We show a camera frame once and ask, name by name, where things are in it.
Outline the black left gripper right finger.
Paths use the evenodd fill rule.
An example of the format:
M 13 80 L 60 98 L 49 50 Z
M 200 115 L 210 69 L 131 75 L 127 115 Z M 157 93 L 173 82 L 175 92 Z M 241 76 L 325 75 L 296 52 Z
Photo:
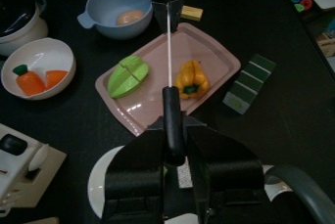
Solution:
M 280 224 L 250 149 L 189 116 L 185 136 L 198 224 Z

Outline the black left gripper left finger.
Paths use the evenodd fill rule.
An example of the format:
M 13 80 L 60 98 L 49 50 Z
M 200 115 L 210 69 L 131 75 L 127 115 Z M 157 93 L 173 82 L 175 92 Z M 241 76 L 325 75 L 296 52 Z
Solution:
M 158 118 L 110 161 L 100 224 L 163 223 L 163 147 Z

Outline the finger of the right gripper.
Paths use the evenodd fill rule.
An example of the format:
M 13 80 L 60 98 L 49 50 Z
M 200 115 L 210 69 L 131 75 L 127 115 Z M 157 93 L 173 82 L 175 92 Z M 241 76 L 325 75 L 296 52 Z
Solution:
M 151 3 L 154 16 L 159 25 L 162 32 L 167 31 L 167 9 L 163 3 L 153 2 Z
M 170 31 L 175 32 L 179 24 L 181 14 L 183 8 L 183 0 L 173 0 L 170 2 Z

